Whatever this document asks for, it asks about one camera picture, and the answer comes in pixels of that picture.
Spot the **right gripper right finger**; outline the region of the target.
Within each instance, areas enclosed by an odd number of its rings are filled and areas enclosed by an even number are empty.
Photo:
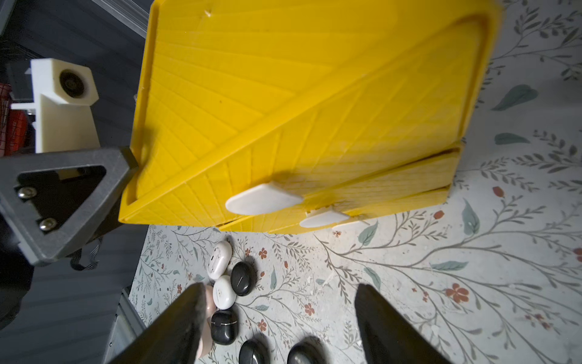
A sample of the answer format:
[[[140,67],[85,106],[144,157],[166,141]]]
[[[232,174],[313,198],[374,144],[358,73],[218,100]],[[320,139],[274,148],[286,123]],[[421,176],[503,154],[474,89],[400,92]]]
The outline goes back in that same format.
[[[448,363],[371,285],[360,284],[354,299],[367,363]]]

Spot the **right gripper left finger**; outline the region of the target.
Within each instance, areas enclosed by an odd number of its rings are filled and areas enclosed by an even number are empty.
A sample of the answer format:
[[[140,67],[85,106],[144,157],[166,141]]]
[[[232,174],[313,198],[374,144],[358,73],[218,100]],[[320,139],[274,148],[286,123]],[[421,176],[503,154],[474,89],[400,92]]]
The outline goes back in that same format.
[[[206,287],[190,285],[113,363],[194,363],[206,324]]]

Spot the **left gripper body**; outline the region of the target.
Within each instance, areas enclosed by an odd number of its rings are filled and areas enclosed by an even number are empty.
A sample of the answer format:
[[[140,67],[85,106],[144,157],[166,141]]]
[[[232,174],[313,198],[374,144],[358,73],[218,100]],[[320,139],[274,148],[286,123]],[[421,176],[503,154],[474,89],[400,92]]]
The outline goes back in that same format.
[[[1,218],[1,330],[15,320],[33,280],[34,268],[18,243],[15,233]]]

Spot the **yellow drawer cabinet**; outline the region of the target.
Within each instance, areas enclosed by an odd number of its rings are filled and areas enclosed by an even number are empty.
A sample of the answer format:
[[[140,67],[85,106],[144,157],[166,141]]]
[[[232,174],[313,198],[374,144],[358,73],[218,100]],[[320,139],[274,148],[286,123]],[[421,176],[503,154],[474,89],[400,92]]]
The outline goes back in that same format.
[[[156,1],[124,224],[301,234],[443,203],[497,1]]]

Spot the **pink oval earphone case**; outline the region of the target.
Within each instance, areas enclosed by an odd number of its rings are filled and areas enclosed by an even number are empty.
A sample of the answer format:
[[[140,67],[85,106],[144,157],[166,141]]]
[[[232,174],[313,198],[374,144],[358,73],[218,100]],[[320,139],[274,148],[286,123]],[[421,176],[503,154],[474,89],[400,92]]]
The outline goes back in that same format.
[[[212,334],[209,324],[209,319],[205,321],[202,326],[202,335],[199,341],[198,350],[196,352],[196,359],[203,358],[209,355],[212,350],[214,341],[212,340]]]

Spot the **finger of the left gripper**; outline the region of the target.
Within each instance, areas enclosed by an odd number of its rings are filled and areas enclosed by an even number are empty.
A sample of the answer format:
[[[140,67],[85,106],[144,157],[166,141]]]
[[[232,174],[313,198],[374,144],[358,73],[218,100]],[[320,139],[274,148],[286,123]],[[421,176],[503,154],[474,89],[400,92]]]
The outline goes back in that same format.
[[[125,187],[138,171],[129,147],[1,159],[1,252],[49,265],[121,227]]]

